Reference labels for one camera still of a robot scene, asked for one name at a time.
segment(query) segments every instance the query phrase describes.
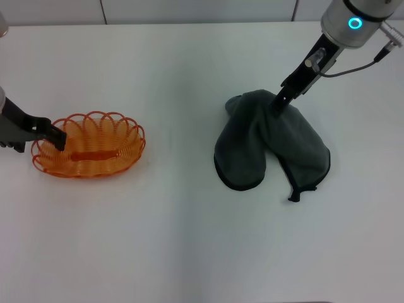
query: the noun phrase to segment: black cable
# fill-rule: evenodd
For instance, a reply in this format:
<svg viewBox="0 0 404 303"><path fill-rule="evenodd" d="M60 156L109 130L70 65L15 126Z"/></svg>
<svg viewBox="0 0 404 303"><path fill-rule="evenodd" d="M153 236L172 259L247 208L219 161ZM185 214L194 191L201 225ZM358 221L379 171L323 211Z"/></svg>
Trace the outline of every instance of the black cable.
<svg viewBox="0 0 404 303"><path fill-rule="evenodd" d="M105 16L104 5L102 4L102 0L100 0L101 9L102 9L102 16L104 17L104 23L108 25L107 17Z"/></svg>
<svg viewBox="0 0 404 303"><path fill-rule="evenodd" d="M318 74L318 75L320 75L320 76L322 76L324 78L335 78L335 77L342 76L342 75L345 75L345 74L354 73L356 71L362 71L363 69L369 68L369 67L375 65L376 63L380 62L381 59L386 57L391 52L391 50L394 48L394 46L395 46L395 44L392 43L392 42L387 43L387 45L384 46L381 49L381 51L377 54L377 56L373 59L373 62L371 62L369 64L366 64L366 65L364 65L364 66L362 66L360 68L350 69L349 71L343 71L342 73L338 73L338 74L323 74L320 71L316 71L316 74Z"/></svg>
<svg viewBox="0 0 404 303"><path fill-rule="evenodd" d="M338 77L338 76L342 76L344 74L350 74L350 73L354 73L356 71L362 71L365 68L369 68L372 65L375 65L376 62L371 62L369 64L366 64L365 66L362 66L360 68L354 68L354 69L350 69L349 71L343 71L342 73L338 73L338 74L323 74L322 72L318 71L317 74L319 74L320 76L324 77L324 78L334 78L334 77Z"/></svg>
<svg viewBox="0 0 404 303"><path fill-rule="evenodd" d="M295 19L296 19L296 13L297 13L298 7L299 7L299 0L296 0L295 9L293 10L292 19L291 19L292 22L295 21Z"/></svg>

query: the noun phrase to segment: gray cloth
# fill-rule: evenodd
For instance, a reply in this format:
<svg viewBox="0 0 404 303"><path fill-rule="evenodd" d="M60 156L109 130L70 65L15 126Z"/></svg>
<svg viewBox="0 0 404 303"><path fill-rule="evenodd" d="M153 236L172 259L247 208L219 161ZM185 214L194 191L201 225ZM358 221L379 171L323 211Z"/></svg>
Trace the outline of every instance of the gray cloth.
<svg viewBox="0 0 404 303"><path fill-rule="evenodd" d="M245 93L226 103L230 119L215 146L215 166L231 189L245 191L265 176L265 151L279 159L290 185L290 201L314 191L330 169L330 151L298 109L289 105L275 118L270 104L275 95L265 90Z"/></svg>

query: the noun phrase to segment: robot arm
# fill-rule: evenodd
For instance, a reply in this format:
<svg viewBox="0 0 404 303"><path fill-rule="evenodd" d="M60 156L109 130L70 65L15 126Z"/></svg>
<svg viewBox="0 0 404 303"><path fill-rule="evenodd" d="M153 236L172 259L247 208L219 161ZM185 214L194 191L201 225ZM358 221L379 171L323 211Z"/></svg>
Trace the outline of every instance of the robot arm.
<svg viewBox="0 0 404 303"><path fill-rule="evenodd" d="M395 46L401 47L404 36L385 20L402 1L333 0L321 18L322 36L299 67L281 84L282 89L271 104L274 114L279 116L293 99L305 94L320 77L332 78L364 69L379 62ZM390 42L371 64L336 75L325 74L344 49L362 47L378 29L388 36Z"/></svg>
<svg viewBox="0 0 404 303"><path fill-rule="evenodd" d="M0 37L7 34L8 26L0 13ZM0 146L12 147L19 153L25 142L45 139L63 151L66 133L52 125L51 120L27 115L6 97L0 87Z"/></svg>

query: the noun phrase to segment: white table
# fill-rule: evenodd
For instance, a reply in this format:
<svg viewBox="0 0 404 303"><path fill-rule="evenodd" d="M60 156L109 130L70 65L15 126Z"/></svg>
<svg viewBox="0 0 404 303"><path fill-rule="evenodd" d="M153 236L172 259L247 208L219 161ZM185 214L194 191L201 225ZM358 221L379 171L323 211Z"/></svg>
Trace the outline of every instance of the white table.
<svg viewBox="0 0 404 303"><path fill-rule="evenodd" d="M277 93L319 36L319 23L11 28L0 85L12 101L52 120L122 112L147 146L130 171L94 181L41 174L28 151L0 150L0 302L401 301L402 50L293 102L332 156L300 203L287 201L274 157L243 193L213 165L227 99ZM330 72L385 43L378 33Z"/></svg>

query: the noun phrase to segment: orange wire basket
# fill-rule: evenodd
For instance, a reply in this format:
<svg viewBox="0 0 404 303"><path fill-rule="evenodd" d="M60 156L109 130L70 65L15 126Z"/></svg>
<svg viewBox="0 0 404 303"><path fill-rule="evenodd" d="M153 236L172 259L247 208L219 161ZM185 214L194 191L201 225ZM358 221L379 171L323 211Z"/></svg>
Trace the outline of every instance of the orange wire basket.
<svg viewBox="0 0 404 303"><path fill-rule="evenodd" d="M117 112L74 114L53 122L67 134L64 151L35 141L32 163L41 172L62 178L96 178L124 172L141 157L144 129Z"/></svg>

